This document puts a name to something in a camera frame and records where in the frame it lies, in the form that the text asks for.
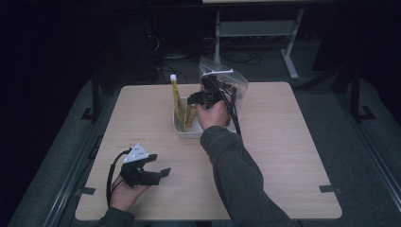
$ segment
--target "white tag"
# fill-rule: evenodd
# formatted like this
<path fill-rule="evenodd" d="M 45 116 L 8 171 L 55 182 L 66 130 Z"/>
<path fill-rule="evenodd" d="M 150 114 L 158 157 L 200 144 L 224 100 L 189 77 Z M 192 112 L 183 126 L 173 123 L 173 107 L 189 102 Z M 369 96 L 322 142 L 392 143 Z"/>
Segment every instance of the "white tag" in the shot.
<path fill-rule="evenodd" d="M 140 143 L 137 143 L 124 159 L 124 163 L 131 163 L 138 160 L 146 159 L 148 157 L 148 152 L 144 149 L 144 147 L 142 147 Z"/>

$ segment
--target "wooden table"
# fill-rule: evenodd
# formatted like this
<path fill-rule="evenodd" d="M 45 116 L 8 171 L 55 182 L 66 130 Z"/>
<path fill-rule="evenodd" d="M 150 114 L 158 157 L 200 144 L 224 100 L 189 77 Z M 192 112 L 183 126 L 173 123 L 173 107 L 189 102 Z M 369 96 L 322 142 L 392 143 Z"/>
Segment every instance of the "wooden table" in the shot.
<path fill-rule="evenodd" d="M 179 84 L 181 96 L 198 84 Z M 107 210 L 106 180 L 121 151 L 141 143 L 158 160 L 146 171 L 171 167 L 170 175 L 134 205 L 137 219 L 229 219 L 218 196 L 208 156 L 199 139 L 182 139 L 173 126 L 170 85 L 127 86 L 120 93 L 83 194 L 77 219 L 100 219 Z M 249 153 L 265 178 L 270 198 L 293 219 L 339 218 L 341 209 L 298 103 L 285 82 L 250 83 L 240 109 L 240 127 Z M 117 166 L 114 176 L 121 166 Z"/>

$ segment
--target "yellow object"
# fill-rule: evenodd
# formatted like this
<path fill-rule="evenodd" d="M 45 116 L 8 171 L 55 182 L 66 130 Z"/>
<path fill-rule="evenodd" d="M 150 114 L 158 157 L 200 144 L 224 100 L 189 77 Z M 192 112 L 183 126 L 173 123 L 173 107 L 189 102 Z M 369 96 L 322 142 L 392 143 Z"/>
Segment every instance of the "yellow object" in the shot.
<path fill-rule="evenodd" d="M 170 76 L 170 79 L 171 79 L 171 84 L 173 85 L 175 114 L 177 116 L 181 130 L 185 131 L 185 109 L 181 102 L 180 93 L 178 92 L 177 76 L 173 74 Z"/>

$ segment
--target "person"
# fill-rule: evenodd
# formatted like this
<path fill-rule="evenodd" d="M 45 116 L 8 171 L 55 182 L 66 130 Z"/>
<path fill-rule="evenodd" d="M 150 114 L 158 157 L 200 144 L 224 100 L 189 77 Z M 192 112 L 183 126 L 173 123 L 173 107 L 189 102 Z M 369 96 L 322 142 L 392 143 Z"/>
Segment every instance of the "person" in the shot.
<path fill-rule="evenodd" d="M 209 110 L 199 104 L 195 108 L 203 129 L 200 144 L 209 156 L 216 188 L 234 226 L 292 226 L 288 215 L 265 193 L 263 175 L 241 136 L 225 128 L 228 114 L 224 102 Z M 113 187 L 120 181 L 119 176 Z M 131 226 L 135 216 L 129 210 L 148 188 L 119 184 L 106 215 L 96 226 Z"/>

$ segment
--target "hand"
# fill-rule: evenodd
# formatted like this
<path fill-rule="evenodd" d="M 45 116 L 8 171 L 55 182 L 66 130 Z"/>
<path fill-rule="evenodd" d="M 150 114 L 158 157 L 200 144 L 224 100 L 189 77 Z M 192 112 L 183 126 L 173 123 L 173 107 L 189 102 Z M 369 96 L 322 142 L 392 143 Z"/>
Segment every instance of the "hand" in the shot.
<path fill-rule="evenodd" d="M 136 203 L 139 196 L 150 188 L 150 185 L 130 187 L 123 181 L 123 178 L 118 175 L 117 179 L 113 182 L 112 188 L 114 188 L 114 190 L 112 192 L 110 206 L 128 212 Z"/>
<path fill-rule="evenodd" d="M 196 104 L 195 108 L 197 109 L 200 126 L 204 131 L 212 126 L 226 126 L 228 114 L 223 100 L 217 102 L 209 110 L 203 109 L 200 104 Z"/>

